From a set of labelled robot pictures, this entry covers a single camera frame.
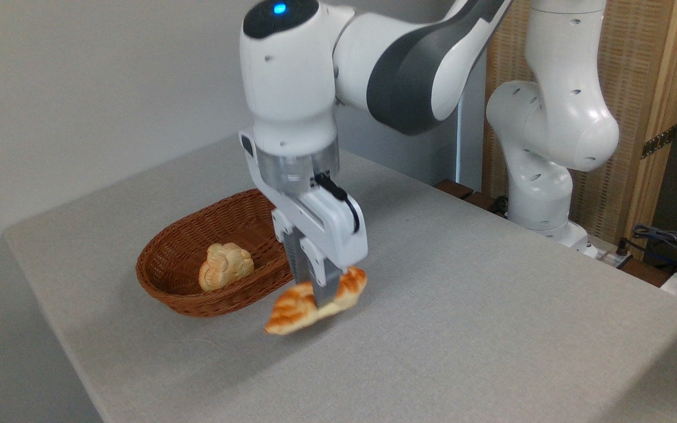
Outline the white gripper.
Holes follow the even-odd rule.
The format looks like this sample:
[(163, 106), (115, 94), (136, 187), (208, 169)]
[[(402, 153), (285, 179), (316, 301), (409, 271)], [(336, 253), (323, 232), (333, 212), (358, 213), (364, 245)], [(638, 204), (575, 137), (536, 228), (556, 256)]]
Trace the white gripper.
[(345, 268), (368, 251), (359, 204), (330, 179), (337, 169), (337, 144), (314, 155), (284, 157), (264, 152), (245, 132), (239, 141), (253, 182), (276, 207), (274, 233), (294, 281), (312, 283), (316, 306), (327, 305)]

